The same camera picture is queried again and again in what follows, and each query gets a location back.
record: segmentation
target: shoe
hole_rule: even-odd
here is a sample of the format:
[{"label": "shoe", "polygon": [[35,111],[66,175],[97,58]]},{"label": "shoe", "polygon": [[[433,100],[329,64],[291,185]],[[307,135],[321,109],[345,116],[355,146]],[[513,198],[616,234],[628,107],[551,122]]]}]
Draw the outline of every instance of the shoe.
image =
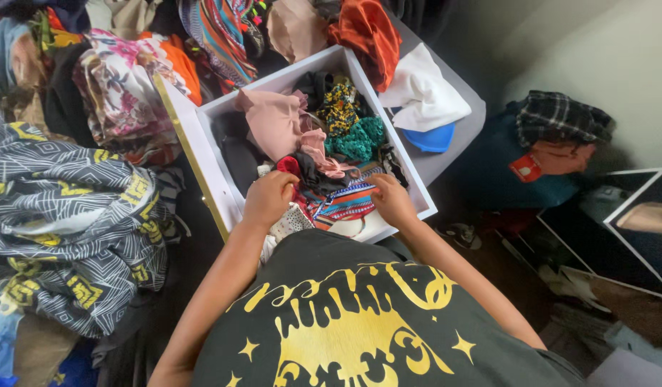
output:
[{"label": "shoe", "polygon": [[481,249],[481,238],[474,233],[474,226],[468,226],[464,223],[449,224],[444,231],[438,229],[438,226],[433,228],[441,238],[452,238],[455,242],[464,247],[465,249],[478,250]]}]

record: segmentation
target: red tag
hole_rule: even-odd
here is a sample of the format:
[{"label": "red tag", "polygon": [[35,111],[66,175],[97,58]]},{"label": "red tag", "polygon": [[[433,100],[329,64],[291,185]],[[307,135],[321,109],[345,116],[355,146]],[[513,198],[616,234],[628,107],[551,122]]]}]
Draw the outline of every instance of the red tag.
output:
[{"label": "red tag", "polygon": [[532,182],[543,175],[541,164],[531,153],[527,153],[508,164],[508,168],[515,173],[521,182]]}]

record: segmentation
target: drawer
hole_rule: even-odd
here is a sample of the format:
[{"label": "drawer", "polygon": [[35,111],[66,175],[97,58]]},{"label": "drawer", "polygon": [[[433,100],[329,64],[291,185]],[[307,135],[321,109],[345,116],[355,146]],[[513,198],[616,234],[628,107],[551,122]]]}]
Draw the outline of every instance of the drawer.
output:
[{"label": "drawer", "polygon": [[[427,188],[417,174],[395,132],[395,128],[393,128],[391,121],[381,107],[376,93],[373,91],[352,50],[342,46],[327,48],[272,75],[259,79],[247,85],[246,88],[267,92],[290,90],[306,72],[320,70],[342,72],[352,79],[357,91],[365,96],[371,109],[383,119],[387,141],[395,147],[395,155],[400,159],[403,166],[409,183],[408,193],[417,209],[419,218],[424,219],[435,214],[437,210],[429,196],[429,192],[427,192]],[[245,198],[236,188],[223,160],[221,150],[216,145],[211,124],[221,114],[235,110],[234,102],[237,93],[229,93],[198,107],[161,76],[156,75],[154,83],[162,96],[168,115],[171,117],[183,149],[195,172],[204,194],[205,203],[214,216],[223,240],[227,240],[230,230],[242,219]],[[389,226],[377,211],[372,211],[365,216],[365,224],[364,229],[362,229],[361,220],[340,221],[334,224],[330,231],[342,235],[352,235],[355,240],[369,243],[378,242],[397,231]]]}]

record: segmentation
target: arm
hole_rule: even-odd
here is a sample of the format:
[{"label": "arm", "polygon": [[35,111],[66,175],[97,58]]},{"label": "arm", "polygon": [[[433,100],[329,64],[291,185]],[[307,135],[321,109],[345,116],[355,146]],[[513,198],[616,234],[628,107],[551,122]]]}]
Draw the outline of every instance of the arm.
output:
[{"label": "arm", "polygon": [[274,171],[249,188],[242,222],[233,228],[228,242],[185,308],[154,369],[149,387],[190,384],[211,326],[254,279],[264,238],[288,209],[292,183],[298,181],[289,173]]},{"label": "arm", "polygon": [[379,189],[379,193],[371,196],[379,214],[388,224],[400,230],[421,262],[439,269],[462,286],[508,334],[532,348],[546,349],[515,306],[429,225],[417,218],[417,211],[407,192],[395,178],[375,173],[367,181]]}]

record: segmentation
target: gray geometric print fabric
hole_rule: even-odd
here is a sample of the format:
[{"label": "gray geometric print fabric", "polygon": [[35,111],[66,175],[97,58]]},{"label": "gray geometric print fabric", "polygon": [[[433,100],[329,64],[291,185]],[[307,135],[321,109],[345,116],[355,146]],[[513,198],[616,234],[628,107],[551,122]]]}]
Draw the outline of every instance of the gray geometric print fabric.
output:
[{"label": "gray geometric print fabric", "polygon": [[109,335],[138,287],[163,286],[171,219],[154,172],[0,125],[1,302]]}]

